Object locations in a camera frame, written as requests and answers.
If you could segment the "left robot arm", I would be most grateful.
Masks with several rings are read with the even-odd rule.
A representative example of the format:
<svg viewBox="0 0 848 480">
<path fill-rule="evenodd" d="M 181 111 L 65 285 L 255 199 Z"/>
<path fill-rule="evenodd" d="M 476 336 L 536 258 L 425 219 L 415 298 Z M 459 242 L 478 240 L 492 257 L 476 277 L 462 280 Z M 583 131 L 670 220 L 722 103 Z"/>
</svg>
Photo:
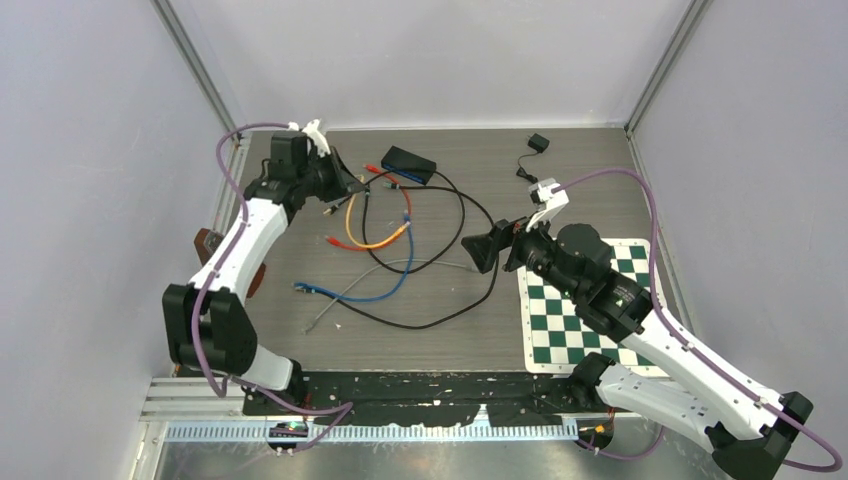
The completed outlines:
<svg viewBox="0 0 848 480">
<path fill-rule="evenodd" d="M 268 390 L 273 406 L 293 414 L 307 398 L 302 367 L 259 343 L 244 303 L 271 246 L 308 199 L 332 202 L 365 187 L 329 144 L 319 120 L 273 127 L 264 173 L 235 191 L 240 212 L 233 225 L 188 283 L 166 288 L 162 306 L 176 365 L 201 372 L 218 395 L 225 394 L 227 379 Z"/>
</svg>

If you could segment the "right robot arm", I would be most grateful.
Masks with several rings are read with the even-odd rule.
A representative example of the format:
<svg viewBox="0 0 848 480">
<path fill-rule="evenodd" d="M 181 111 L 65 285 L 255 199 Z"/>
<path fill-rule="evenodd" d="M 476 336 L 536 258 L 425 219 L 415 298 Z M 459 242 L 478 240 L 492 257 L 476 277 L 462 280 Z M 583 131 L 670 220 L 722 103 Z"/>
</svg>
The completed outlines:
<svg viewBox="0 0 848 480">
<path fill-rule="evenodd" d="M 572 372 L 571 397 L 584 410 L 602 404 L 638 413 L 690 439 L 734 479 L 772 479 L 784 465 L 813 405 L 798 392 L 780 394 L 717 355 L 667 310 L 650 290 L 613 269 L 613 248 L 588 224 L 570 224 L 556 237 L 547 225 L 498 221 L 466 236 L 463 248 L 480 272 L 501 251 L 505 270 L 525 268 L 567 295 L 591 330 L 637 352 L 670 382 L 645 378 L 592 353 Z"/>
</svg>

